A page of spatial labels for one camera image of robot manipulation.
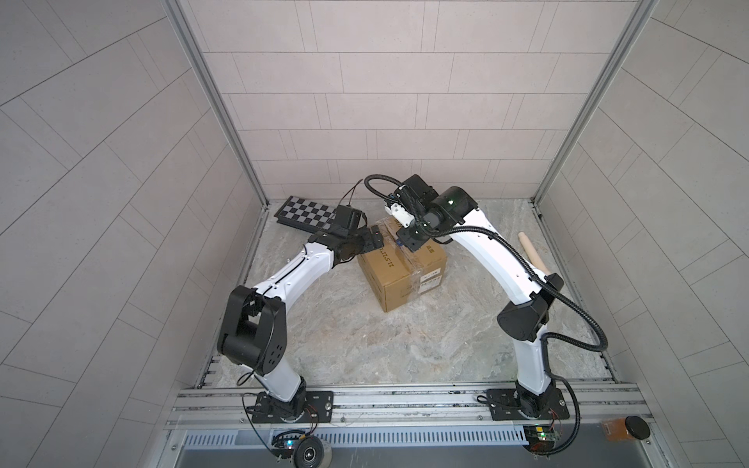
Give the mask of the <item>brown cardboard express box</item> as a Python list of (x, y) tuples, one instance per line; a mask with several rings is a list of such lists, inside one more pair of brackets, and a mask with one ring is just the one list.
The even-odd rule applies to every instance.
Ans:
[(429, 240), (412, 253), (396, 239), (402, 226), (395, 218), (382, 218), (376, 226), (383, 247), (359, 255), (358, 263), (383, 312), (391, 312), (441, 285), (448, 257), (439, 244)]

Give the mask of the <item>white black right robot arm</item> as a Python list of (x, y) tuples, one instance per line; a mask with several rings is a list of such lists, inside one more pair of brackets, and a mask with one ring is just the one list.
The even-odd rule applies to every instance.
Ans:
[(497, 323), (513, 339), (518, 367), (515, 407), (526, 418), (545, 415), (554, 385), (544, 368), (541, 337), (547, 331), (553, 296), (544, 292), (544, 280), (532, 278), (538, 269), (507, 245), (478, 203), (459, 187), (439, 194), (419, 175), (412, 175), (388, 196), (388, 212), (401, 222), (397, 238), (409, 250), (448, 236), (499, 282), (508, 304)]

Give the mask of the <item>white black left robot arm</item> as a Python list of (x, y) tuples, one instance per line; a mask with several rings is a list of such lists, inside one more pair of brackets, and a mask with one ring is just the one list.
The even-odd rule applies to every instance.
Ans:
[(287, 312), (317, 279), (383, 246), (376, 226), (320, 231), (268, 279), (252, 288), (240, 285), (230, 293), (218, 333), (218, 353), (254, 374), (273, 415), (295, 420), (306, 406), (306, 382), (284, 357)]

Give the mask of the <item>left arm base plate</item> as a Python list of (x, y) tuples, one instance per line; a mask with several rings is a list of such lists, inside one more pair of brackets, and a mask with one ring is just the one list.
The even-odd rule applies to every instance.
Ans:
[(261, 392), (255, 403), (245, 404), (245, 408), (253, 423), (329, 423), (334, 398), (331, 391), (304, 391), (290, 402), (282, 402)]

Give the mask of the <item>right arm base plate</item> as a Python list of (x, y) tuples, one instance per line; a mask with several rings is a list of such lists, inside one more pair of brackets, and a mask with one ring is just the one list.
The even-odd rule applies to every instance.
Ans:
[(531, 393), (530, 402), (522, 403), (516, 388), (489, 389), (481, 402), (491, 414), (493, 421), (569, 419), (573, 404), (563, 392), (550, 388), (550, 395), (539, 405), (538, 397)]

